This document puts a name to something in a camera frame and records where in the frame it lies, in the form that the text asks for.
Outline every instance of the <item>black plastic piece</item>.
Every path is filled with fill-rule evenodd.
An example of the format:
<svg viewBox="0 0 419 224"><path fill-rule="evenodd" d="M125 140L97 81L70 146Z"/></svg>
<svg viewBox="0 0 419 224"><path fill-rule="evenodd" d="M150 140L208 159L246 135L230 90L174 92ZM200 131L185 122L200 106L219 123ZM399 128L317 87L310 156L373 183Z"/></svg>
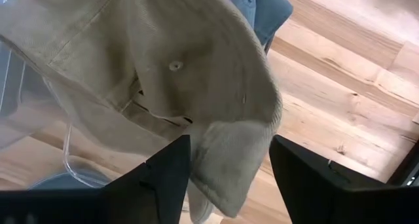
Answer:
<svg viewBox="0 0 419 224"><path fill-rule="evenodd" d="M101 189L0 192L3 223L178 224L191 173L181 136Z"/></svg>
<svg viewBox="0 0 419 224"><path fill-rule="evenodd" d="M394 187L281 136L270 146L275 180L294 224L419 223L419 187Z"/></svg>
<svg viewBox="0 0 419 224"><path fill-rule="evenodd" d="M405 159L387 181L398 186L419 185L419 141L413 145Z"/></svg>

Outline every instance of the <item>light wood floor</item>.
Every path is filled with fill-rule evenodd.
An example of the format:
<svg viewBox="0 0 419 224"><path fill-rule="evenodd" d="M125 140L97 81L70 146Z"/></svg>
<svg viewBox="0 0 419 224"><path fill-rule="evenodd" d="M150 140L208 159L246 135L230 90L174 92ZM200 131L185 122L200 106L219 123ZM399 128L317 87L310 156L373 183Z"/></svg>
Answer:
<svg viewBox="0 0 419 224"><path fill-rule="evenodd" d="M419 138L419 0L290 1L294 13L268 55L284 102L278 133L386 181ZM64 134L55 122L0 153L0 189L24 189L63 169ZM76 160L111 177L144 160L99 148L77 131L71 143ZM268 158L240 215L221 221L290 222Z"/></svg>

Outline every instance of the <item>fabric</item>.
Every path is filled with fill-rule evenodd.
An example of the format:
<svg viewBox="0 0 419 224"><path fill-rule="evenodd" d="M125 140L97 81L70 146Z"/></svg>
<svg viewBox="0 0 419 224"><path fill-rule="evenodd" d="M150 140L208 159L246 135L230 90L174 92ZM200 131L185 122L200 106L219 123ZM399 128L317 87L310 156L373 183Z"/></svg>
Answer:
<svg viewBox="0 0 419 224"><path fill-rule="evenodd" d="M262 45L267 44L293 12L293 6L288 0L231 1L246 17Z"/></svg>
<svg viewBox="0 0 419 224"><path fill-rule="evenodd" d="M268 53L275 32L290 17L293 7L288 0L231 0L255 30ZM188 188L193 223L204 223L214 207L193 183Z"/></svg>
<svg viewBox="0 0 419 224"><path fill-rule="evenodd" d="M229 0L9 0L0 20L0 40L47 79L78 129L142 155L190 134L191 181L238 213L282 103ZM193 123L168 122L176 117Z"/></svg>

